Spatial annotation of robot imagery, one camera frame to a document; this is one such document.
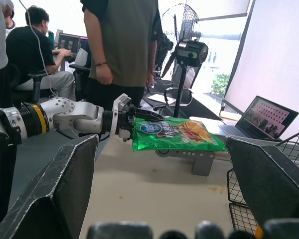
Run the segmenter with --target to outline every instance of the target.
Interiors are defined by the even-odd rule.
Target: wire basket
[[[299,133],[276,145],[282,153],[299,167]],[[257,222],[249,210],[241,193],[234,169],[227,172],[227,192],[230,215],[234,230],[255,235]]]

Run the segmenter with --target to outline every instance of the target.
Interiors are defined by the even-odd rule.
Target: gray pants
[[[57,89],[58,96],[75,100],[74,96],[74,76],[70,72],[58,71],[50,76],[45,76],[41,81],[41,89]],[[33,80],[30,79],[16,87],[17,90],[31,91],[33,89]]]

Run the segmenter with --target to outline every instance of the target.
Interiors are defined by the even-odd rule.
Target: metal stand
[[[181,68],[182,68],[182,71],[181,71],[181,76],[180,76],[180,80],[179,80],[177,99],[176,99],[176,103],[175,103],[175,110],[174,110],[174,116],[173,116],[174,118],[178,117],[179,106],[180,106],[181,98],[183,96],[184,83],[185,83],[185,79],[186,79],[187,65],[184,64],[183,62],[181,62]]]
[[[159,157],[177,157],[194,159],[191,173],[198,176],[208,176],[213,165],[215,152],[191,151],[191,150],[158,150],[156,154]]]

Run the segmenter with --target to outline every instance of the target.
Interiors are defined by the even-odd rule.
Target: gray floor
[[[75,137],[70,130],[65,133]],[[54,131],[32,137],[18,146],[9,207],[15,203],[29,181],[53,159],[60,146],[68,141],[69,139]],[[107,140],[100,143],[98,154],[102,152],[106,142]]]

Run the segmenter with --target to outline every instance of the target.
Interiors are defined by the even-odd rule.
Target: black pants
[[[87,97],[88,102],[110,111],[112,110],[114,100],[121,94],[127,94],[132,99],[132,103],[139,107],[144,95],[144,87],[102,85],[97,80],[89,79],[84,95]]]
[[[6,68],[0,70],[0,108],[12,107],[9,75]],[[9,147],[0,156],[0,222],[6,216],[9,206],[16,146]]]

